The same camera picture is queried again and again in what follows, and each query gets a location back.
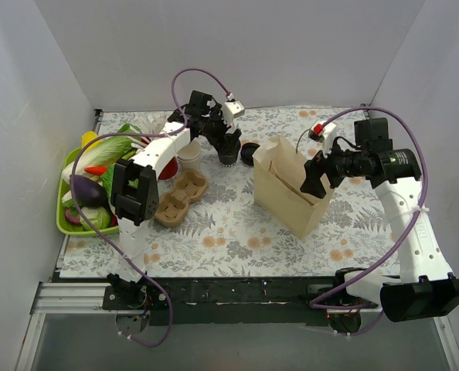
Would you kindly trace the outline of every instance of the purple eggplant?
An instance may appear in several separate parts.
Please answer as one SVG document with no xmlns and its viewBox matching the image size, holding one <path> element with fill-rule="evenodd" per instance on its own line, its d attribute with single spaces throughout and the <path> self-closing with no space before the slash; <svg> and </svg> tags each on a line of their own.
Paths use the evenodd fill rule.
<svg viewBox="0 0 459 371">
<path fill-rule="evenodd" d="M 100 207 L 107 205 L 106 190 L 94 180 L 82 175 L 74 175 L 71 179 L 78 200 L 85 207 Z"/>
</svg>

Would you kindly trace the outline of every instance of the red button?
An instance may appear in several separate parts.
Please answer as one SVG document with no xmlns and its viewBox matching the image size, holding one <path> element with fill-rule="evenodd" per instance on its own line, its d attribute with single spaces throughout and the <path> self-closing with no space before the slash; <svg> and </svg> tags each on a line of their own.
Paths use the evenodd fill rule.
<svg viewBox="0 0 459 371">
<path fill-rule="evenodd" d="M 324 128 L 322 127 L 321 124 L 317 124 L 317 125 L 314 126 L 314 128 L 312 129 L 312 131 L 314 132 L 314 134 L 319 135 L 320 133 L 322 133 L 322 130 L 323 130 L 323 129 L 324 129 Z"/>
</svg>

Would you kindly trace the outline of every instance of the paper cup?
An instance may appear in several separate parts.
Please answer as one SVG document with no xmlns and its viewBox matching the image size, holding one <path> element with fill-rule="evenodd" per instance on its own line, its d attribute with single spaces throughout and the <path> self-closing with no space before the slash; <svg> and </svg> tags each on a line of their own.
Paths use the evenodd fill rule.
<svg viewBox="0 0 459 371">
<path fill-rule="evenodd" d="M 178 157 L 178 161 L 180 161 L 180 165 L 182 166 L 183 170 L 193 169 L 197 172 L 200 172 L 200 162 L 202 161 L 200 154 L 196 158 L 193 158 L 188 161 Z"/>
<path fill-rule="evenodd" d="M 192 168 L 198 172 L 200 171 L 200 143 L 191 141 L 188 145 L 180 149 L 176 155 L 183 170 Z"/>
<path fill-rule="evenodd" d="M 191 161 L 200 156 L 200 143 L 191 141 L 176 154 L 178 158 Z"/>
</svg>

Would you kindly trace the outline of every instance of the brown paper bag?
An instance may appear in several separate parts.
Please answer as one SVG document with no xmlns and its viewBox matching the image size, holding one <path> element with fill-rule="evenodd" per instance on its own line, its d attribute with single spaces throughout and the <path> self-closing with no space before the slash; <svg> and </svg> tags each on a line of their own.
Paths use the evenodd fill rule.
<svg viewBox="0 0 459 371">
<path fill-rule="evenodd" d="M 328 191 L 323 199 L 300 192 L 307 159 L 280 135 L 263 143 L 253 154 L 253 197 L 273 213 L 298 238 L 303 239 L 325 214 L 333 190 L 327 177 L 321 178 Z"/>
</svg>

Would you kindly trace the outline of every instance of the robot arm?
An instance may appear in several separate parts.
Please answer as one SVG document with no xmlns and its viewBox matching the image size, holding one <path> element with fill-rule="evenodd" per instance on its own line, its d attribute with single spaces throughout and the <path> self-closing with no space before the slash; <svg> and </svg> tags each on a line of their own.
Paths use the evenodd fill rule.
<svg viewBox="0 0 459 371">
<path fill-rule="evenodd" d="M 114 166 L 111 204 L 120 227 L 120 245 L 125 255 L 142 271 L 145 270 L 144 236 L 148 229 L 144 227 L 145 221 L 151 219 L 158 208 L 157 181 L 163 168 L 180 149 L 200 135 L 216 149 L 223 165 L 231 165 L 229 155 L 240 150 L 240 129 L 232 134 L 228 130 L 233 126 L 233 119 L 244 114 L 245 108 L 234 99 L 224 104 L 216 102 L 211 107 L 212 101 L 211 95 L 193 91 L 189 103 L 183 106 L 189 117 L 187 128 L 177 135 L 155 139 L 134 157 L 118 160 Z M 182 122 L 182 114 L 176 110 L 161 134 L 181 128 Z M 131 181 L 136 179 L 138 186 L 135 188 Z M 137 282 L 141 278 L 125 259 L 120 259 L 116 273 L 125 281 Z"/>
<path fill-rule="evenodd" d="M 427 210 L 418 206 L 422 190 L 420 169 L 408 149 L 393 150 L 385 118 L 355 122 L 353 147 L 338 146 L 335 126 L 322 130 L 316 124 L 311 138 L 323 143 L 323 151 L 305 164 L 307 173 L 302 192 L 323 198 L 320 177 L 326 174 L 331 187 L 344 177 L 365 176 L 382 203 L 395 237 L 410 223 L 413 211 L 421 211 L 414 228 L 398 249 L 400 279 L 371 273 L 349 285 L 346 292 L 382 305 L 393 322 L 447 315 L 459 305 L 459 279 L 437 244 Z M 353 279 L 361 269 L 347 269 L 344 281 Z"/>
</svg>

